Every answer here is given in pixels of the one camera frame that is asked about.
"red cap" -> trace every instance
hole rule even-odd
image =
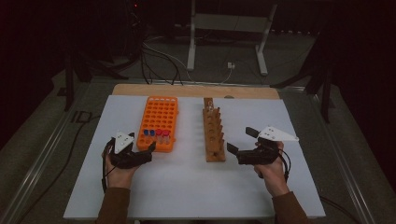
[[[168,130],[163,130],[163,136],[169,136],[169,131]]]
[[[156,135],[161,135],[162,133],[163,133],[163,130],[161,130],[161,129],[155,130]]]

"sleeve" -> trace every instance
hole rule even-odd
[[[109,188],[106,190],[96,224],[127,223],[129,189]]]
[[[292,191],[274,197],[273,204],[279,224],[311,223]]]

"dark background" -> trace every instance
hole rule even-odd
[[[144,2],[136,13],[159,33],[172,37],[175,23],[185,25],[190,21],[190,1]],[[199,2],[197,11],[203,12],[212,12],[212,5],[219,5],[218,1]],[[257,0],[230,2],[229,7],[221,5],[221,13],[264,13],[246,9]],[[123,6],[121,0],[1,1],[0,147],[52,90],[50,79],[64,69],[60,36],[95,59],[111,61],[112,55],[123,52],[123,45],[117,44],[125,39],[121,29],[127,25]],[[278,35],[293,31],[318,36],[305,63],[332,65],[332,83],[340,88],[394,189],[395,10],[396,4],[385,0],[284,1],[278,6],[272,27]]]

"test tube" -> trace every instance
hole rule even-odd
[[[163,143],[163,130],[157,129],[155,131],[155,137],[157,138],[157,143],[162,144]]]
[[[150,142],[149,130],[148,129],[143,130],[143,135],[144,135],[145,142],[149,143]]]
[[[169,144],[170,143],[169,133],[170,132],[168,130],[163,130],[163,142],[165,144]]]
[[[155,131],[154,130],[150,130],[149,131],[149,136],[151,138],[151,141],[155,142]]]

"orange plastic rack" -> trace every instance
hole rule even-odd
[[[176,141],[177,98],[149,96],[137,136],[137,148],[148,149],[156,141],[156,152],[171,152]]]

